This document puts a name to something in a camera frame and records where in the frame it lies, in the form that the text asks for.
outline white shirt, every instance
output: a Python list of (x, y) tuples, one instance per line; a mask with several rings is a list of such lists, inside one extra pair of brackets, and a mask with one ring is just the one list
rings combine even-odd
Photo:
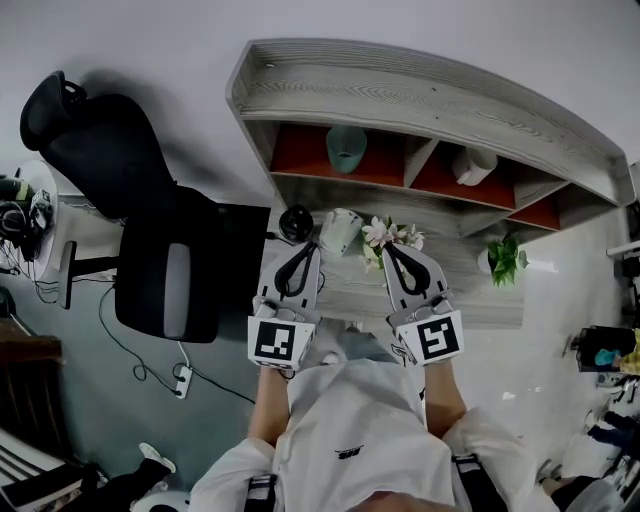
[[(276, 511), (345, 512), (376, 491), (470, 510), (451, 449), (426, 432), (420, 399), (402, 366), (361, 359), (310, 368), (289, 383), (288, 395), (291, 419), (276, 448), (246, 439), (229, 450), (193, 488), (190, 512), (242, 512), (249, 480), (269, 473), (278, 475)], [(491, 423), (472, 410), (447, 438), (461, 450), (456, 454), (483, 452), (477, 454), (509, 510), (521, 510), (535, 459), (499, 426), (492, 434)], [(497, 446), (509, 467), (485, 460), (487, 446)]]

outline white mug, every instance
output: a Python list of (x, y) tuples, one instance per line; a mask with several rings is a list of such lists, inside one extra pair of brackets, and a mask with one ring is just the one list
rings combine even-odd
[(327, 213), (320, 231), (320, 246), (342, 256), (358, 232), (362, 229), (362, 217), (351, 210), (334, 208)]
[(489, 176), (497, 165), (498, 157), (491, 151), (463, 148), (451, 167), (458, 184), (473, 187)]

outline white flowers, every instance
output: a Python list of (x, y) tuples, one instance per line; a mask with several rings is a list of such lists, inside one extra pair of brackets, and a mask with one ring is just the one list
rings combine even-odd
[(397, 226), (387, 217), (385, 221), (374, 217), (370, 226), (364, 226), (365, 243), (362, 245), (364, 256), (360, 256), (365, 268), (369, 272), (372, 268), (382, 269), (382, 248), (387, 242), (408, 245), (419, 251), (424, 245), (424, 233), (417, 231), (415, 224), (411, 226), (411, 231), (407, 231), (408, 226)]
[(422, 250), (422, 246), (424, 245), (424, 233), (421, 231), (416, 231), (416, 225), (411, 226), (411, 231), (407, 235), (407, 245), (413, 247), (414, 249)]
[[(395, 227), (395, 231), (398, 230), (395, 224), (392, 224), (390, 227)], [(378, 217), (371, 219), (371, 226), (363, 227), (362, 232), (364, 233), (364, 241), (371, 247), (376, 247), (377, 245), (384, 247), (384, 244), (391, 242), (394, 238), (391, 232), (387, 232), (386, 224), (378, 220)]]

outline logo print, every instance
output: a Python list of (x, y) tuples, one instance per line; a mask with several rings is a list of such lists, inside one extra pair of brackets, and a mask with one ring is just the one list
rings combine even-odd
[(351, 448), (350, 450), (342, 450), (342, 451), (335, 450), (335, 452), (338, 454), (338, 459), (345, 460), (358, 455), (360, 453), (360, 448), (362, 448), (363, 446), (364, 445), (361, 444), (357, 448)]

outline wall shelf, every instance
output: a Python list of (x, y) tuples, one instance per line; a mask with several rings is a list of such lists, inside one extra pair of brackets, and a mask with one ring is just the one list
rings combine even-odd
[[(518, 84), (439, 56), (353, 41), (252, 41), (226, 95), (281, 206), (305, 201), (313, 215), (329, 205), (395, 211), (445, 237), (517, 226), (530, 240), (636, 200), (624, 153), (602, 133)], [(367, 131), (352, 174), (329, 163), (333, 125)], [(477, 186), (458, 185), (451, 171), (462, 147), (500, 157)]]

